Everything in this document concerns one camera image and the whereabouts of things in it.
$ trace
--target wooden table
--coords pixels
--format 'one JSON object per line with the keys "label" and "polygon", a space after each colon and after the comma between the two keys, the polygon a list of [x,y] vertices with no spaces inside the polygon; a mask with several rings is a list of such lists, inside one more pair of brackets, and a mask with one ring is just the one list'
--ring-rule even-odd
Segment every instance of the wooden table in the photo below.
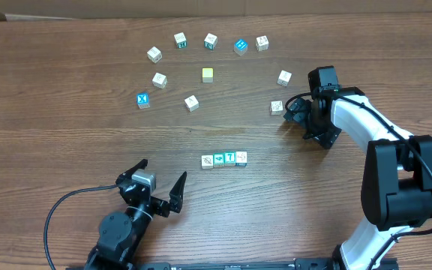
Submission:
{"label": "wooden table", "polygon": [[[188,48],[176,49],[178,32]],[[208,32],[215,51],[203,47]],[[265,52],[254,48],[261,35]],[[250,45],[242,57],[239,38]],[[0,269],[48,269],[42,235],[55,201],[111,185],[143,158],[156,197],[188,177],[181,214],[155,218],[141,260],[329,256],[363,217],[365,155],[345,133],[326,151],[269,115],[270,101],[307,92],[308,72],[324,65],[400,127],[432,136],[432,13],[0,22]],[[214,83],[201,83],[202,68]],[[287,88],[281,70],[292,72]],[[165,89],[152,85],[156,72]],[[139,92],[151,108],[137,108]],[[200,105],[188,112],[191,95]],[[229,150],[247,151],[248,166],[201,169],[201,155]],[[64,201],[49,228],[58,268],[83,264],[101,219],[124,209],[116,190]],[[402,269],[432,269],[432,235],[404,238],[391,255]]]}

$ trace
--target wire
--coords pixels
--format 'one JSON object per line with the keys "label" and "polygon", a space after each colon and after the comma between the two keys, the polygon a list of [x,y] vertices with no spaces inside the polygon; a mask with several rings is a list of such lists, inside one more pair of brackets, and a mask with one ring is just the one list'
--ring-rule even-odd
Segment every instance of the wire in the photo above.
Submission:
{"label": "wire", "polygon": [[294,101],[296,98],[302,98],[302,97],[306,97],[306,96],[310,96],[310,95],[311,95],[311,93],[308,92],[308,93],[303,93],[303,94],[297,94],[296,96],[291,97],[288,101],[286,101],[286,104],[284,105],[284,109],[286,109],[286,111],[289,111],[291,113],[303,113],[303,112],[309,111],[309,109],[308,110],[304,109],[304,110],[293,111],[293,110],[289,109],[288,106],[290,105],[291,101]]}
{"label": "wire", "polygon": [[51,260],[50,249],[48,248],[48,227],[50,226],[50,219],[54,211],[56,210],[56,207],[58,207],[64,200],[66,200],[68,197],[73,196],[74,194],[79,194],[82,192],[89,192],[89,191],[104,191],[104,190],[109,190],[117,187],[118,187],[117,184],[113,184],[110,186],[90,187],[90,188],[83,188],[80,190],[71,191],[70,193],[61,197],[61,199],[59,199],[58,202],[56,202],[52,206],[51,211],[49,211],[48,217],[46,217],[46,223],[44,224],[44,233],[43,233],[44,253],[46,254],[46,259],[48,260],[49,267],[51,268],[51,270],[56,270],[56,267],[54,266],[54,263]]}
{"label": "wire", "polygon": [[[412,152],[414,158],[421,164],[421,166],[423,167],[424,171],[430,176],[431,181],[432,181],[432,172],[429,169],[429,166],[426,164],[426,162],[421,157],[421,155],[416,151],[416,149],[414,149],[414,147],[408,142],[407,139],[405,139],[398,132],[396,132],[395,129],[391,125],[389,125],[388,123],[386,123],[386,121],[381,117],[381,115],[379,115],[377,112],[375,112],[371,108],[368,108],[367,106],[365,106],[364,103],[359,103],[357,101],[354,101],[354,100],[349,99],[347,97],[341,96],[339,94],[320,93],[319,95],[320,96],[330,97],[330,98],[341,99],[343,101],[349,102],[351,104],[354,104],[354,105],[356,105],[358,107],[361,107],[362,109],[365,109],[366,111],[368,111],[372,116],[374,116],[375,119],[377,119],[381,123],[381,125],[383,125],[391,134],[393,134],[395,137],[397,137],[399,140],[401,140],[408,147],[408,149]],[[373,259],[371,259],[370,264],[367,267],[367,270],[371,270],[373,268],[373,266],[376,264],[376,261],[383,255],[383,253],[385,252],[385,250],[388,249],[388,247],[392,244],[393,241],[398,242],[398,239],[400,237],[403,237],[403,236],[425,236],[425,235],[429,235],[431,233],[432,233],[432,228],[431,229],[422,230],[422,231],[417,231],[417,232],[400,232],[400,233],[395,233],[378,250],[378,252],[376,253],[376,256]]]}

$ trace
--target yellow cube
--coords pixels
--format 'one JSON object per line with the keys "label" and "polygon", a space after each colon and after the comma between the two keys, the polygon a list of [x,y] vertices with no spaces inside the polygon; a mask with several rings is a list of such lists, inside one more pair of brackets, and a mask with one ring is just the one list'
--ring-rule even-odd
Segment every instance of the yellow cube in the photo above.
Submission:
{"label": "yellow cube", "polygon": [[212,83],[213,82],[213,69],[212,68],[203,68],[202,69],[202,82],[203,83]]}

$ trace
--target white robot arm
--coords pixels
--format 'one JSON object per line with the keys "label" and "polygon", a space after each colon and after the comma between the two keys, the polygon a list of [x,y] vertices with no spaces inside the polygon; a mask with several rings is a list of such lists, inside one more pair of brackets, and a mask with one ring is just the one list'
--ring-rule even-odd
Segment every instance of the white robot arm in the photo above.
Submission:
{"label": "white robot arm", "polygon": [[[366,153],[361,187],[365,216],[333,257],[345,270],[378,269],[393,240],[432,218],[432,179],[413,157],[418,149],[432,172],[432,137],[413,136],[390,122],[361,90],[339,85],[332,66],[318,67],[308,79],[311,93],[288,100],[284,118],[306,129],[304,139],[315,139],[326,149],[346,131]],[[313,101],[304,100],[306,95]],[[402,169],[413,171],[413,178],[398,179]]]}
{"label": "white robot arm", "polygon": [[[412,134],[404,129],[399,128],[391,123],[386,117],[381,115],[369,103],[366,96],[350,95],[346,96],[358,103],[364,103],[366,107],[371,108],[378,113],[388,124],[394,127],[394,130],[409,139]],[[393,134],[377,121],[367,110],[349,103],[345,100],[335,100],[331,106],[331,122],[337,128],[346,131],[349,136],[358,144],[359,148],[365,153],[370,141],[387,139],[396,141]],[[361,223],[351,237],[346,240],[340,247],[343,263],[347,270],[365,270],[368,268],[371,260],[377,255],[377,252],[383,245],[396,233],[409,232],[413,228],[410,226],[397,226],[387,231],[379,231],[376,225],[363,217]],[[380,261],[383,256],[391,249],[394,242],[384,251],[382,256],[376,261],[373,269],[380,267]]]}

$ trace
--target picture cube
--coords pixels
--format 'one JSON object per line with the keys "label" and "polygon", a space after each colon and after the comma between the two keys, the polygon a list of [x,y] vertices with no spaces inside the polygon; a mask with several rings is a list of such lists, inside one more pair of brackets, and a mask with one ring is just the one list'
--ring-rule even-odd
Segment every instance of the picture cube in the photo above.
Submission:
{"label": "picture cube", "polygon": [[163,58],[163,55],[161,54],[161,51],[158,48],[152,47],[148,51],[148,58],[149,60],[153,61],[153,63],[158,63],[158,61],[160,61]]}
{"label": "picture cube", "polygon": [[178,49],[185,48],[188,45],[188,42],[186,41],[185,33],[183,32],[179,34],[175,34],[174,39],[176,40],[176,46],[178,46]]}
{"label": "picture cube", "polygon": [[161,89],[166,87],[167,82],[166,76],[161,73],[156,73],[153,77],[153,85]]}
{"label": "picture cube", "polygon": [[198,100],[196,99],[196,97],[195,96],[190,96],[190,97],[188,97],[188,98],[186,98],[185,100],[184,100],[184,102],[186,103],[186,107],[187,107],[187,109],[190,111],[190,112],[192,112],[192,111],[194,111],[195,109],[197,109],[197,108],[199,108],[200,107],[200,103],[198,102]]}
{"label": "picture cube", "polygon": [[212,68],[203,68],[202,69],[202,82],[203,83],[212,83],[213,82],[213,69]]}
{"label": "picture cube", "polygon": [[258,49],[258,52],[261,52],[263,50],[267,50],[269,48],[269,41],[266,36],[257,37],[256,38],[256,48]]}
{"label": "picture cube", "polygon": [[217,43],[218,43],[218,37],[216,37],[211,33],[209,33],[204,39],[204,47],[210,50],[214,50]]}
{"label": "picture cube", "polygon": [[136,96],[136,103],[140,109],[149,108],[149,94],[141,93]]}
{"label": "picture cube", "polygon": [[246,167],[248,164],[248,153],[244,151],[236,152],[236,166]]}
{"label": "picture cube", "polygon": [[288,83],[291,79],[291,73],[282,70],[279,74],[279,78],[277,79],[277,84],[282,86],[288,86]]}
{"label": "picture cube", "polygon": [[212,154],[201,156],[201,167],[203,169],[213,168],[213,156]]}
{"label": "picture cube", "polygon": [[272,101],[271,102],[271,115],[280,116],[283,114],[283,101]]}
{"label": "picture cube", "polygon": [[235,166],[236,165],[236,153],[226,152],[224,153],[224,166]]}
{"label": "picture cube", "polygon": [[234,51],[239,56],[243,56],[246,51],[248,51],[248,43],[246,41],[240,39],[234,44]]}
{"label": "picture cube", "polygon": [[214,154],[213,155],[213,167],[221,168],[224,167],[224,154]]}

